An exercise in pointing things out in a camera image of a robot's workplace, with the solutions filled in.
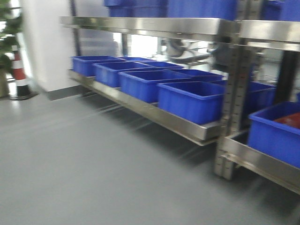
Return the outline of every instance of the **blue plastic bin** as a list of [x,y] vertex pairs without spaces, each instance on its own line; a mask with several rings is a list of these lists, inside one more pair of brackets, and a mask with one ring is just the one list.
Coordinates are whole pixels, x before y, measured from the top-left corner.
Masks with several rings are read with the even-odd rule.
[[176,64],[168,63],[168,62],[153,61],[153,62],[143,62],[143,63],[160,69],[182,69],[183,68],[183,66],[178,66]]
[[221,118],[224,87],[206,82],[161,83],[158,107],[196,124]]
[[300,113],[300,105],[285,102],[250,115],[248,145],[300,168],[300,129],[274,121],[294,113]]
[[[213,83],[226,86],[227,81],[218,81]],[[247,117],[250,113],[254,113],[271,106],[275,97],[275,91],[276,87],[273,85],[251,82],[244,106],[244,117]]]
[[166,17],[167,0],[135,0],[133,17]]
[[94,63],[122,62],[123,59],[112,56],[75,56],[72,57],[73,70],[84,76],[95,76]]
[[284,2],[279,0],[265,0],[262,19],[263,20],[280,20]]
[[188,75],[168,70],[120,73],[121,91],[148,103],[158,101],[158,83],[190,80]]
[[137,7],[167,7],[168,0],[135,0]]
[[280,20],[300,21],[300,1],[299,0],[285,0]]
[[235,20],[237,0],[169,0],[168,17]]
[[166,7],[133,7],[133,17],[166,17]]
[[201,71],[197,69],[171,69],[175,73],[187,74],[192,77],[193,81],[203,81],[203,82],[212,82],[212,81],[221,81],[223,79],[222,75]]
[[132,17],[133,0],[105,0],[104,6],[109,9],[110,17]]
[[108,7],[110,17],[132,17],[133,11],[131,7]]
[[126,60],[126,61],[133,61],[133,62],[147,62],[147,61],[155,61],[147,58],[142,57],[119,57],[120,59]]
[[138,62],[116,62],[94,64],[96,71],[96,81],[104,83],[110,87],[120,87],[120,72],[156,70],[149,65]]

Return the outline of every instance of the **cone base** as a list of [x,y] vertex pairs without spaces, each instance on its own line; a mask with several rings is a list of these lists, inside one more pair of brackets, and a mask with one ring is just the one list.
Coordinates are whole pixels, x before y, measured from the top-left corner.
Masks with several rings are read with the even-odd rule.
[[18,100],[18,101],[22,101],[22,100],[27,100],[29,98],[32,98],[34,96],[38,95],[37,92],[31,92],[30,94],[26,95],[26,96],[17,96],[17,95],[13,95],[10,96],[11,100]]

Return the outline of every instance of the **red item in bin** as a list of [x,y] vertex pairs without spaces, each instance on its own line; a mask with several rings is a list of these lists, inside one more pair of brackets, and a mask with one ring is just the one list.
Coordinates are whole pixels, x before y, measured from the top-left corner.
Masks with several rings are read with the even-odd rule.
[[300,112],[274,120],[277,123],[283,123],[293,128],[300,129]]

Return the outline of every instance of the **wall baseboard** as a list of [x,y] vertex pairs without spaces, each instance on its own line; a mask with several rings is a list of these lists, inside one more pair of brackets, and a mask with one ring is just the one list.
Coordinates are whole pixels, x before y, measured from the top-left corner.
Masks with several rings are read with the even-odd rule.
[[69,88],[63,88],[53,91],[45,91],[46,96],[51,100],[57,100],[61,98],[67,98],[80,93],[80,86],[73,86]]

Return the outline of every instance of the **potted plant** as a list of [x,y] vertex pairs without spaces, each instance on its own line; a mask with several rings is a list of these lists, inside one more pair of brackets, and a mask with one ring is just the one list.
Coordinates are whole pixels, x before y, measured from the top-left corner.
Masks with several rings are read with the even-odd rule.
[[21,31],[22,15],[14,18],[9,7],[10,0],[0,0],[0,97],[8,95],[6,73],[13,75],[12,61],[9,53],[12,46],[19,46],[17,33]]

